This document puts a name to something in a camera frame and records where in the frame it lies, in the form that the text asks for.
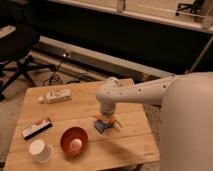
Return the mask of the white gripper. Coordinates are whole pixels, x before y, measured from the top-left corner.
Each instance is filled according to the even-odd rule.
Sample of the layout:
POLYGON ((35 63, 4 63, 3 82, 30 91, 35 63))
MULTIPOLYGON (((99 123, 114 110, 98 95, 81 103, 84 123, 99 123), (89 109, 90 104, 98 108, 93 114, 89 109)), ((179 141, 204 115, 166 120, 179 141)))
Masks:
POLYGON ((100 112, 104 115, 102 121, 105 124, 112 125, 115 122, 115 117, 112 115, 115 112, 115 103, 101 103, 100 112))

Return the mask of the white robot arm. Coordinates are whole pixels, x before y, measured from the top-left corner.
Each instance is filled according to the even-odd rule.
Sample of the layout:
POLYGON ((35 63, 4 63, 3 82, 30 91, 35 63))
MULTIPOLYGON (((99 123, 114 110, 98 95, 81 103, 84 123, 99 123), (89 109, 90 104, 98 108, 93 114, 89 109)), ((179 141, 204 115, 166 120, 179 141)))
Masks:
POLYGON ((110 77, 97 90, 100 113, 118 103, 161 107, 160 171, 213 171, 213 72, 174 75, 123 86, 110 77))

